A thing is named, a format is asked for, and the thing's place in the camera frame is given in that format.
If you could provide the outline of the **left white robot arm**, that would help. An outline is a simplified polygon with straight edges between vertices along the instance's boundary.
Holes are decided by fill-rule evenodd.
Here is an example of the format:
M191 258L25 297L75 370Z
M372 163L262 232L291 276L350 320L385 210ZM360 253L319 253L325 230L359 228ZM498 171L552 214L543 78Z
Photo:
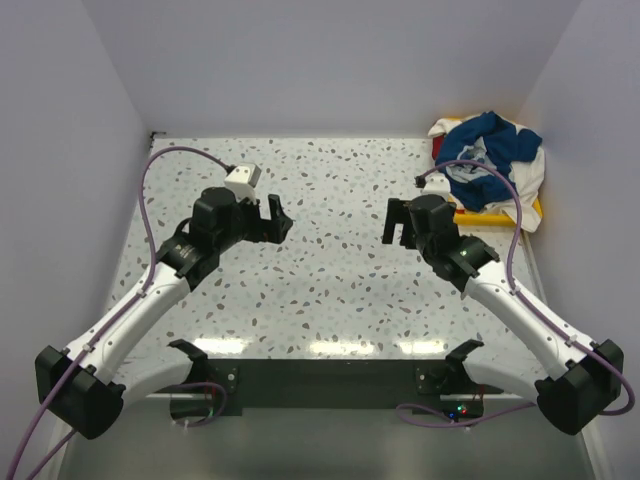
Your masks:
M293 226L278 195L260 203L225 187L208 188L165 240L139 282L91 329L65 348L35 359L37 392L46 410L87 439L104 434L125 406L129 387L115 381L131 350L174 305L186 298L236 244L282 243Z

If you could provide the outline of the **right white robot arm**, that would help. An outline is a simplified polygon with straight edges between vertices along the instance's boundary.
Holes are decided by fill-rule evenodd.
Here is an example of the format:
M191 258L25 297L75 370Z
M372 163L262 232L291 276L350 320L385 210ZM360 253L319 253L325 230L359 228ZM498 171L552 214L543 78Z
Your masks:
M466 393L483 384L516 394L535 404L557 430L578 434L619 398L622 349L611 340L594 341L510 279L507 264L492 247L460 233L454 213L454 205L438 195L391 198L382 241L418 251L440 279L496 316L542 371L530 379L484 353L481 341L468 340L446 357L448 386Z

